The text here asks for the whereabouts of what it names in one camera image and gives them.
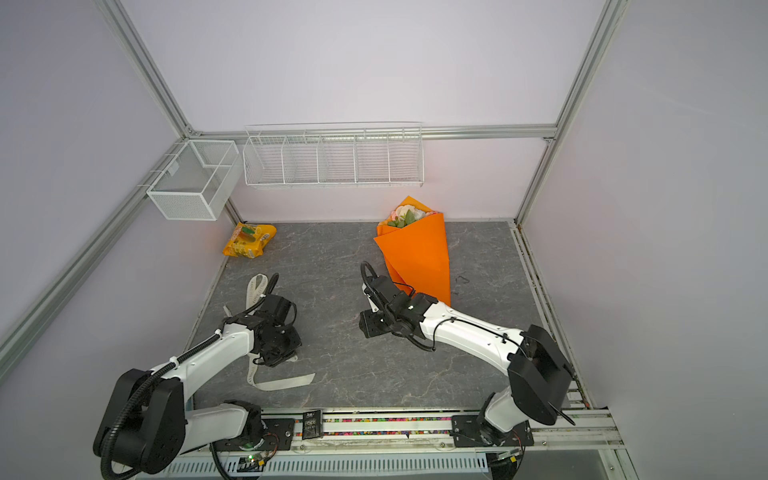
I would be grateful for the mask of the cream fake rose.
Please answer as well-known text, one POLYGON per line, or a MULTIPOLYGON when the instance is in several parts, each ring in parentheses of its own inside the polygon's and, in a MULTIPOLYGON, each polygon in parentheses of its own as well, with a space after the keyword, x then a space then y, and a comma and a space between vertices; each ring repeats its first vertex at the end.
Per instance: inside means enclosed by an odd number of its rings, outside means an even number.
POLYGON ((413 205, 398 206, 392 213, 390 220, 394 222, 402 221, 410 224, 424 218, 427 213, 413 205))

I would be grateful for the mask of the white fake rose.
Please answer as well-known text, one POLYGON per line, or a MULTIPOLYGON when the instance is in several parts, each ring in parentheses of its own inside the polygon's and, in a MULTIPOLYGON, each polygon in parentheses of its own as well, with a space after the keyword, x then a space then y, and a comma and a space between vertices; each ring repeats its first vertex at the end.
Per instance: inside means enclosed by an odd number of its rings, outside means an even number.
POLYGON ((430 212, 423 211, 411 205, 405 205, 393 210, 385 222, 386 226, 404 228, 427 216, 430 212))

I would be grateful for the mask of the orange wrapping paper sheet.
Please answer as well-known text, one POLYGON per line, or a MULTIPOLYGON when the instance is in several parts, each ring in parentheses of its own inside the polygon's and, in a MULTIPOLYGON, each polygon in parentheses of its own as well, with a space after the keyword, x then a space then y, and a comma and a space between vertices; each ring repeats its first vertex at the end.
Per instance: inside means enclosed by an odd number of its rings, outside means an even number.
POLYGON ((394 228, 385 225, 392 210, 376 226, 374 241, 390 277, 398 284, 409 285, 415 293, 450 304, 450 257, 444 215, 410 196, 398 206, 401 205, 416 206, 430 215, 404 228, 394 228))

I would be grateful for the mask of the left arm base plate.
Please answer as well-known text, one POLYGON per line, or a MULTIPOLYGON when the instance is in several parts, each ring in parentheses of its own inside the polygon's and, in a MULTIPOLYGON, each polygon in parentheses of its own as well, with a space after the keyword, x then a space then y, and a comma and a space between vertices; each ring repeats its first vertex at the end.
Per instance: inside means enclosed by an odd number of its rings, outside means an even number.
POLYGON ((295 420, 288 417, 263 419, 261 425, 233 439, 219 440, 219 452, 287 451, 294 438, 295 420))

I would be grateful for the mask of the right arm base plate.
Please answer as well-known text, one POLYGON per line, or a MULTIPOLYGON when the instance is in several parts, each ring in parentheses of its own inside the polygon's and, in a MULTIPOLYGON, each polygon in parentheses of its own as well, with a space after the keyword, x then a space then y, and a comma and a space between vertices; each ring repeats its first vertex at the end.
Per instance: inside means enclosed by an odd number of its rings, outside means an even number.
POLYGON ((475 415, 453 415, 451 429, 454 445, 458 448, 479 447, 530 447, 534 445, 528 421, 515 425, 509 432, 501 433, 486 425, 475 415))

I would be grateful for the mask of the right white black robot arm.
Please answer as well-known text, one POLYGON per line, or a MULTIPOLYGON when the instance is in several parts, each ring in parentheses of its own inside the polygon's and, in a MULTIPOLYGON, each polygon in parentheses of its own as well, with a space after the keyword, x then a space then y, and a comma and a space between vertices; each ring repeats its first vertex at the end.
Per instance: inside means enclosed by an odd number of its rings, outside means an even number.
POLYGON ((444 343, 507 376, 507 386, 491 394, 480 409, 477 424, 486 436, 505 436, 527 421, 546 426, 558 419, 575 423, 562 412, 575 371, 544 328, 498 326, 422 294, 389 302, 371 299, 369 304, 359 316, 365 337, 392 334, 423 351, 444 343))

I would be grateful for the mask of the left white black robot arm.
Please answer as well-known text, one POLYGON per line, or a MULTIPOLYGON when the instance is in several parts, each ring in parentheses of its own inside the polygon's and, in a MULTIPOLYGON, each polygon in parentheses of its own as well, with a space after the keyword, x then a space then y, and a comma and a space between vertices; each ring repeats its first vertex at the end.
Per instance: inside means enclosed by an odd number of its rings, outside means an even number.
POLYGON ((259 448, 279 436, 259 406, 230 400, 189 410, 188 400, 235 360, 276 366, 301 344, 294 326, 227 323, 200 344, 149 370, 130 369, 115 383, 93 442, 105 479, 156 474, 183 453, 231 441, 259 448))

